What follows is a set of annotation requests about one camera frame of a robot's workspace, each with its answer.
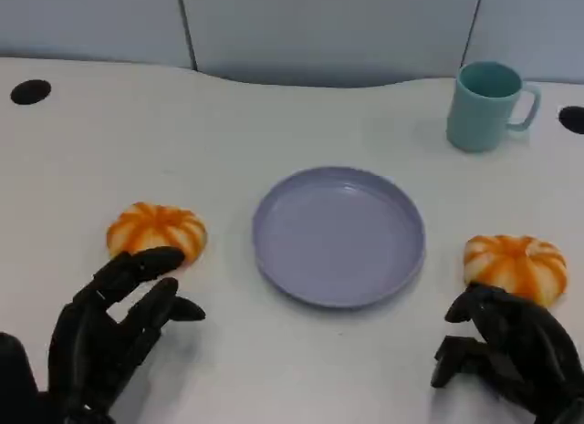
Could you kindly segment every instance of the white table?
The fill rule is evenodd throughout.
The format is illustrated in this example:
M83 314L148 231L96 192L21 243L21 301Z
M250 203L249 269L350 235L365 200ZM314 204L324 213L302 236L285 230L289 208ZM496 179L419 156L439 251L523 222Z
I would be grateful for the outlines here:
M30 78L48 80L52 94L13 104L10 90ZM1 329L24 342L43 387L59 310L107 261L108 225L135 201L173 204L200 213L210 232L201 260L180 274L181 293L208 319L166 329L113 409L120 424L529 422L475 379L436 393L430 377L443 336L474 332L443 315L464 289L464 242L479 233L561 247L572 276L554 313L584 344L584 137L556 120L584 88L540 87L529 141L468 155L444 136L451 79L281 88L164 67L2 59ZM418 205L425 266L392 301L320 311L258 275L249 233L258 201L321 165L374 171Z

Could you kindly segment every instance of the white wall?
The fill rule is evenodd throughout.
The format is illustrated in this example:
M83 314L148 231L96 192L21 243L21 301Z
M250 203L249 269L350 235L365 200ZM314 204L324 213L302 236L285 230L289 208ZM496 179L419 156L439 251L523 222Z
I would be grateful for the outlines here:
M0 55L191 66L177 0L0 0Z
M365 86L452 76L477 0L184 0L199 70Z
M494 59L530 79L584 82L584 0L482 0L466 62Z

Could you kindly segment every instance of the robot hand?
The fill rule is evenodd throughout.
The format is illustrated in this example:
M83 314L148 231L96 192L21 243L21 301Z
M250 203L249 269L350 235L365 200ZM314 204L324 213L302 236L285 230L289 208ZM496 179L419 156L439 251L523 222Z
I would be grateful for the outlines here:
M162 278L119 323L107 310L141 283L167 274L183 262L176 248L121 253L67 304L57 321L48 353L48 390L38 392L26 352L0 334L0 399L3 422L38 424L113 423L108 411L161 336L169 321L199 321L204 311L176 296L178 282Z
M472 320L486 343L447 336L435 358L432 386L458 372L476 374L537 424L584 422L584 373L568 333L545 308L504 290L470 284L445 317Z

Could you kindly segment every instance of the orange and white bun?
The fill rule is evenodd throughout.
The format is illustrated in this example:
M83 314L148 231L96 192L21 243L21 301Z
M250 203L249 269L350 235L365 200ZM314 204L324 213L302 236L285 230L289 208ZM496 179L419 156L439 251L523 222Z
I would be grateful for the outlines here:
M137 202L108 229L107 244L113 257L122 251L137 253L158 246L174 246L193 263L207 243L203 222L188 210Z
M477 235L464 248L464 281L495 285L548 307L566 290L566 260L535 237Z

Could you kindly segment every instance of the teal mug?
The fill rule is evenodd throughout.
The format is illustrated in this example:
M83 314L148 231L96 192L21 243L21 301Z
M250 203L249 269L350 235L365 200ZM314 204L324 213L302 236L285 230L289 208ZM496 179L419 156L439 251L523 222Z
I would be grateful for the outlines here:
M522 123L509 123L521 91L534 95ZM448 115L446 136L457 148L483 152L496 148L508 130L526 131L537 111L539 90L525 84L518 73L497 62L474 62L461 68Z

